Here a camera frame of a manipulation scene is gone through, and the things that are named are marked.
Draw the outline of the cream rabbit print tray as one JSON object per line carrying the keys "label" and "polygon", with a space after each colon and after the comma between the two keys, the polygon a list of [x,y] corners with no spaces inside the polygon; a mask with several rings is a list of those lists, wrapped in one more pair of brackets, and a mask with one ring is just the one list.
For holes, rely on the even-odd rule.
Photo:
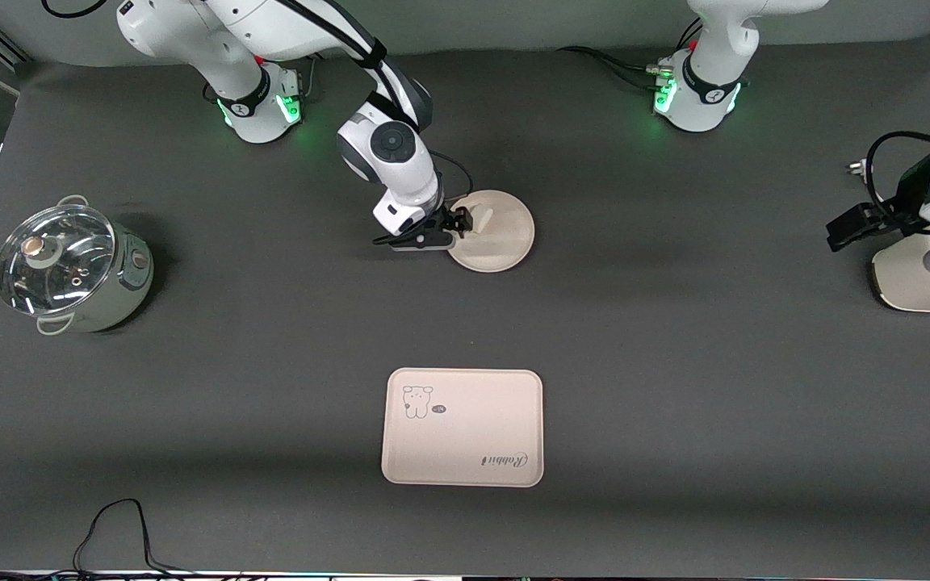
{"label": "cream rabbit print tray", "polygon": [[527,369],[399,368],[381,470],[392,484],[529,488],[545,474],[543,382]]}

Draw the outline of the round cream plate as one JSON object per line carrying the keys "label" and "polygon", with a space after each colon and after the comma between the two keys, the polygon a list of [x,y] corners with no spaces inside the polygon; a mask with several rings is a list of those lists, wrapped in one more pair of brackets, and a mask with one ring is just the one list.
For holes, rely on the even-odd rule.
{"label": "round cream plate", "polygon": [[453,260],[462,267],[481,274],[510,270],[530,253],[536,227],[528,206],[507,192],[484,189],[464,196],[451,209],[487,205],[493,210],[490,224],[481,234],[465,232],[449,249]]}

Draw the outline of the steel pot with lid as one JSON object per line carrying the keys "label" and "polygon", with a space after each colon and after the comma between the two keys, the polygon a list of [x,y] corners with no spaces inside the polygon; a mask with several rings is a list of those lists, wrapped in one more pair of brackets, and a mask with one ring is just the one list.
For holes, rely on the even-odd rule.
{"label": "steel pot with lid", "polygon": [[[66,196],[58,203],[82,203],[91,207],[88,199],[81,195]],[[51,316],[30,316],[41,335],[96,333],[113,328],[131,316],[145,300],[154,276],[152,251],[141,236],[118,221],[107,219],[119,234],[113,269],[87,299],[74,307]]]}

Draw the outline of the glass pot lid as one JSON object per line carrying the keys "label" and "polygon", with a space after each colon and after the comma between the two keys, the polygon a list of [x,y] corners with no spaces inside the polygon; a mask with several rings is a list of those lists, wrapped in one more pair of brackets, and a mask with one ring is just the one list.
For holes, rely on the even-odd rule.
{"label": "glass pot lid", "polygon": [[0,248],[0,298],[29,316],[84,301],[113,269],[119,234],[104,214],[58,203],[23,221]]}

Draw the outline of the white electric appliance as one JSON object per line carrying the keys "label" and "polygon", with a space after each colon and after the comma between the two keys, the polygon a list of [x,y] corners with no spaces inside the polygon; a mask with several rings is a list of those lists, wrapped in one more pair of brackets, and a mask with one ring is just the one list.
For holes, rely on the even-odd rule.
{"label": "white electric appliance", "polygon": [[930,236],[905,236],[878,251],[870,268],[876,295],[885,305],[930,313]]}

